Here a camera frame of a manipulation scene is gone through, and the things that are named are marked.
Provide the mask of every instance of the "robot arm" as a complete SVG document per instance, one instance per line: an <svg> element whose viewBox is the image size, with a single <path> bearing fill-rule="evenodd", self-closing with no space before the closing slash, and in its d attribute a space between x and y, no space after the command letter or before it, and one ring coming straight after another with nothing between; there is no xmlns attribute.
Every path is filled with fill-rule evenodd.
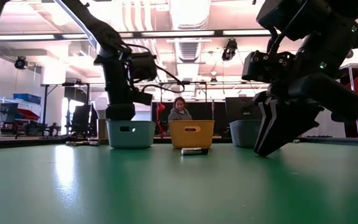
<svg viewBox="0 0 358 224"><path fill-rule="evenodd" d="M254 151L267 156L307 130L324 108L334 121L358 119L358 95L335 81L358 48L358 1L266 0L257 22L272 33L267 52L252 52L242 79L269 83L258 94L262 120ZM284 37L303 44L295 55L278 53Z"/></svg>

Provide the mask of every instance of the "person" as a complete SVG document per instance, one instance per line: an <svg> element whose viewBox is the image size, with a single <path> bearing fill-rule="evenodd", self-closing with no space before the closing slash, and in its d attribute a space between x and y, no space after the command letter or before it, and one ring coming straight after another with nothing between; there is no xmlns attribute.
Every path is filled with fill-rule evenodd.
<svg viewBox="0 0 358 224"><path fill-rule="evenodd" d="M185 108L186 101L182 97L178 97L173 102L173 108L168 116L168 122L174 120L192 120L189 111Z"/></svg>

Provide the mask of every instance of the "camera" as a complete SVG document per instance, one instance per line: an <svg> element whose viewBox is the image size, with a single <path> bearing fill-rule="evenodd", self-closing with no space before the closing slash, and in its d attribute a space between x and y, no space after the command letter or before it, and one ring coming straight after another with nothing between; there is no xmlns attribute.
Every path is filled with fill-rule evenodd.
<svg viewBox="0 0 358 224"><path fill-rule="evenodd" d="M15 61L15 68L19 70L25 70L29 66L28 61L25 60L25 56L19 56Z"/></svg>

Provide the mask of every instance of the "shelf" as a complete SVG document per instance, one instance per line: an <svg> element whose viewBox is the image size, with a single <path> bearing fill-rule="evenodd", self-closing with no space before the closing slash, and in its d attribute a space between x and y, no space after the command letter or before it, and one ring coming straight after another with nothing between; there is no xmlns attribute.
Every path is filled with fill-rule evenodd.
<svg viewBox="0 0 358 224"><path fill-rule="evenodd" d="M41 106L37 103L31 103L31 102L27 102L24 100L20 100L20 99L12 99L12 98L6 98L6 97L2 97L0 96L0 101L2 101L3 103L18 103L20 105L26 105L26 106Z"/></svg>

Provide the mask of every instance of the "basket handle hole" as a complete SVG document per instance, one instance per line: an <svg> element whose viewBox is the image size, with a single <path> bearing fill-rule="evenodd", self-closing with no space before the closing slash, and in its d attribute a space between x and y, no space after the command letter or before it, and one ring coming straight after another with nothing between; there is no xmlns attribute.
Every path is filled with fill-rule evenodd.
<svg viewBox="0 0 358 224"><path fill-rule="evenodd" d="M119 130L120 130L121 132L135 132L135 131L136 131L136 128L131 128L131 127L129 127L129 126L121 126L121 127L119 128Z"/></svg>
<svg viewBox="0 0 358 224"><path fill-rule="evenodd" d="M195 128L185 128L185 131L188 131L188 132L196 132L197 129L195 129Z"/></svg>

